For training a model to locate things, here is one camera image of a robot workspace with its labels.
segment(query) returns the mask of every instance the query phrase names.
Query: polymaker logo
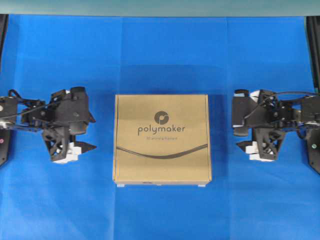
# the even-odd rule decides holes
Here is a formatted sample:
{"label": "polymaker logo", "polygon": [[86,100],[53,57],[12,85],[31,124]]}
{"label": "polymaker logo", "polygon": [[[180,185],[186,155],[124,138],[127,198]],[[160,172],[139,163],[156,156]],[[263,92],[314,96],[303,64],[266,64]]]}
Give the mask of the polymaker logo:
{"label": "polymaker logo", "polygon": [[165,111],[158,111],[154,115],[154,120],[157,124],[163,125],[169,121],[169,115]]}

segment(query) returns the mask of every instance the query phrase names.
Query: wire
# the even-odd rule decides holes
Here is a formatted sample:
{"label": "wire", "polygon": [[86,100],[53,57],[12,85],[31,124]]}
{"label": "wire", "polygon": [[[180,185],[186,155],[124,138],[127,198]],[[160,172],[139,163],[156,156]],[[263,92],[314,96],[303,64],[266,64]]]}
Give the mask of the wire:
{"label": "wire", "polygon": [[283,91],[272,94],[266,97],[262,102],[260,102],[249,114],[243,117],[243,121],[249,118],[259,107],[261,107],[268,99],[278,96],[278,95],[309,95],[309,96],[319,96],[319,93],[307,92],[307,91]]}
{"label": "wire", "polygon": [[8,91],[8,96],[9,96],[9,97],[12,97],[12,93],[13,93],[17,98],[22,99],[22,97],[20,96],[20,94],[19,94],[16,90],[14,90],[14,89],[10,89],[10,90]]}
{"label": "wire", "polygon": [[22,115],[25,115],[25,114],[29,114],[29,113],[32,113],[36,110],[39,110],[39,109],[43,109],[45,107],[48,107],[48,106],[51,106],[51,105],[54,105],[54,104],[59,104],[61,103],[63,100],[61,101],[54,101],[54,102],[51,102],[51,103],[48,103],[48,104],[45,104],[45,105],[41,105],[41,106],[37,106],[37,107],[34,107],[30,110],[27,110],[27,111],[22,111],[22,112],[18,112],[16,114],[12,114],[12,115],[7,115],[7,116],[1,116],[0,119],[9,119],[9,118],[12,118],[12,117],[16,117],[16,116],[22,116]]}

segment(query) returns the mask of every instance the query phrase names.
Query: blue tablecloth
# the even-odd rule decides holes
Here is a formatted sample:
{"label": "blue tablecloth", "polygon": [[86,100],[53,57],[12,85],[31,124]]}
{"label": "blue tablecloth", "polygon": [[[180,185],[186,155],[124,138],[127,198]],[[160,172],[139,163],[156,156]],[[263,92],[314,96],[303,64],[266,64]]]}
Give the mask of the blue tablecloth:
{"label": "blue tablecloth", "polygon": [[[97,149],[50,162],[40,133],[13,134],[0,169],[2,240],[318,240],[320,175],[287,135],[279,159],[248,160],[231,129],[234,89],[311,91],[303,17],[11,15],[2,87],[24,98],[85,86]],[[115,94],[209,94],[213,181],[112,181]]]}

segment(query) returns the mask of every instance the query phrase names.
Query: cardboard box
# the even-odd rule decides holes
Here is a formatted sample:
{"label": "cardboard box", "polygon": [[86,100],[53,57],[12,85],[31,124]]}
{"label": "cardboard box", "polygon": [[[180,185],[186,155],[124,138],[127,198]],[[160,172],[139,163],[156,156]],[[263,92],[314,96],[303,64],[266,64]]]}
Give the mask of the cardboard box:
{"label": "cardboard box", "polygon": [[113,180],[199,185],[212,179],[207,95],[116,95]]}

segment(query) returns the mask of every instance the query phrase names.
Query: blue cloth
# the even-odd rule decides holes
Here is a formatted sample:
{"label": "blue cloth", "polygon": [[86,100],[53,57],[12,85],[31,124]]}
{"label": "blue cloth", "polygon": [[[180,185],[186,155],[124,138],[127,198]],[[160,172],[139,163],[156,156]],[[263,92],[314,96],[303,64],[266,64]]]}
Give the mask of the blue cloth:
{"label": "blue cloth", "polygon": [[[235,89],[311,91],[303,17],[119,18],[11,15],[2,95],[85,86],[97,145],[50,162],[40,133],[13,134],[0,169],[0,239],[317,240],[320,176],[289,133],[272,163],[248,160],[233,136]],[[112,181],[115,94],[209,94],[213,181]]]}

